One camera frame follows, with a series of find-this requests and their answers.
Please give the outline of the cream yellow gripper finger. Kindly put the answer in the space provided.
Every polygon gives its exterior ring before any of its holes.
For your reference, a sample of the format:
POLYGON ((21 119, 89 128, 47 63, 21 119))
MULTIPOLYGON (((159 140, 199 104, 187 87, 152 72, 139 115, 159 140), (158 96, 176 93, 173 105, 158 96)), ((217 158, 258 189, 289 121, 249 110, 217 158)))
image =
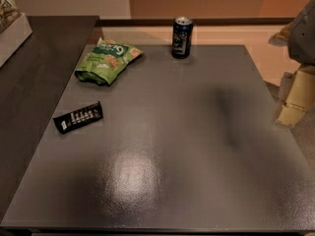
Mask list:
POLYGON ((296 125, 315 103, 315 67, 302 64, 293 74, 284 73, 276 121, 296 125))

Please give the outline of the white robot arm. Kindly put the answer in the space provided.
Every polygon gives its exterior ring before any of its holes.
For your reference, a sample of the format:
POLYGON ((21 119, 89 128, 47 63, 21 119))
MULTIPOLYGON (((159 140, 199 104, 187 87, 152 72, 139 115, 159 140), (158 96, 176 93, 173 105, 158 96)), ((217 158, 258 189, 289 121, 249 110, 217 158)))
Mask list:
POLYGON ((288 38, 289 58, 300 64, 290 77, 276 121, 294 126, 315 102, 315 0, 310 0, 292 22, 288 38))

